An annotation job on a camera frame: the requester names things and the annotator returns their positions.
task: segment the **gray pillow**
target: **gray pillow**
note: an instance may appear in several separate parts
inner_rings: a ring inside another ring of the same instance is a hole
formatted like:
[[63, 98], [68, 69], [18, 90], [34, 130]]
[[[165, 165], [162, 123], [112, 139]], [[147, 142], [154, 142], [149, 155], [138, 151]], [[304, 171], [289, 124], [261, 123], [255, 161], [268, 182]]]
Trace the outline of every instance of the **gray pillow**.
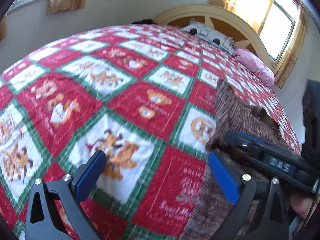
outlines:
[[182, 28], [182, 30], [190, 32], [191, 29], [196, 29], [195, 37], [207, 41], [209, 44], [217, 46], [230, 55], [233, 55], [232, 44], [234, 42], [234, 38], [228, 37], [221, 32], [213, 30], [212, 28], [205, 26], [203, 23], [198, 22], [193, 18], [191, 18], [189, 23], [190, 24]]

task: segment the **screw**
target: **screw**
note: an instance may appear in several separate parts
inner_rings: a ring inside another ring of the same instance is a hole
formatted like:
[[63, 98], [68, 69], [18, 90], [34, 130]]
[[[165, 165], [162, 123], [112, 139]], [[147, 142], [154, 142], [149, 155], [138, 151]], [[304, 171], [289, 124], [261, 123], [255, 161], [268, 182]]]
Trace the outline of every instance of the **screw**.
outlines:
[[272, 179], [272, 183], [275, 184], [275, 185], [278, 185], [279, 184], [279, 179], [273, 178]]
[[39, 185], [40, 183], [41, 183], [41, 179], [36, 179], [36, 180], [35, 180], [35, 184], [36, 184], [36, 185]]
[[249, 181], [249, 180], [251, 179], [251, 176], [250, 176], [249, 174], [243, 174], [243, 175], [242, 175], [242, 179], [243, 179], [244, 181]]
[[64, 180], [64, 181], [69, 181], [69, 180], [71, 180], [71, 175], [70, 175], [70, 174], [64, 175], [64, 176], [63, 176], [63, 180]]

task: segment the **wall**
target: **wall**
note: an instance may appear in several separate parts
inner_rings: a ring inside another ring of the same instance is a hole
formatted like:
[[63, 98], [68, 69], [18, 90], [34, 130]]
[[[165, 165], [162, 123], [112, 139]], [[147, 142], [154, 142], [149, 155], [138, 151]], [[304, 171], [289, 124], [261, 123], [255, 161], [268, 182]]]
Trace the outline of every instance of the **wall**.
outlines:
[[320, 34], [315, 24], [310, 21], [301, 48], [288, 80], [282, 89], [275, 88], [277, 97], [282, 104], [300, 143], [304, 142], [302, 97], [308, 79], [320, 81]]
[[0, 44], [0, 73], [37, 48], [82, 31], [152, 18], [164, 10], [207, 0], [87, 0], [78, 11], [46, 15], [48, 0], [13, 11], [7, 18], [7, 38]]

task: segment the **red and white quilt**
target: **red and white quilt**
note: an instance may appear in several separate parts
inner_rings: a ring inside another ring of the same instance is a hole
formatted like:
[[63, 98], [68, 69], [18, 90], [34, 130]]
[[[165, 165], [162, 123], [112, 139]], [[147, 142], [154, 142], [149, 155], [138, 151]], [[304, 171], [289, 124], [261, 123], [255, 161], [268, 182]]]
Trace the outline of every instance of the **red and white quilt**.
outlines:
[[[298, 139], [273, 91], [233, 57], [172, 26], [125, 25], [52, 42], [0, 77], [0, 214], [24, 239], [36, 178], [110, 156], [81, 204], [105, 239], [176, 239], [199, 197], [225, 79]], [[61, 205], [60, 215], [77, 238]]]

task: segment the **brown blanket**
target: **brown blanket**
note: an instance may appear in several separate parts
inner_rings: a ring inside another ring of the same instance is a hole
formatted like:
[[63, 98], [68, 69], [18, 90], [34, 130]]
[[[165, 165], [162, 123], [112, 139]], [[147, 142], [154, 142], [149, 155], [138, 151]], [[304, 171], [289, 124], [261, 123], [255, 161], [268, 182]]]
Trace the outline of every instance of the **brown blanket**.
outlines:
[[[228, 130], [233, 130], [289, 148], [281, 137], [279, 124], [269, 117], [263, 108], [244, 103], [235, 95], [229, 84], [223, 80], [219, 80], [217, 84], [215, 108], [217, 126], [206, 147], [208, 152], [219, 151], [225, 160], [234, 165], [240, 173], [248, 173], [255, 180], [268, 181], [266, 174], [246, 165], [247, 155], [245, 152], [231, 150], [230, 147], [222, 143], [222, 139]], [[248, 217], [238, 234], [239, 237], [247, 231], [257, 204], [257, 201], [253, 202]], [[231, 208], [232, 203], [225, 199], [207, 164], [200, 199], [179, 239], [209, 239]]]

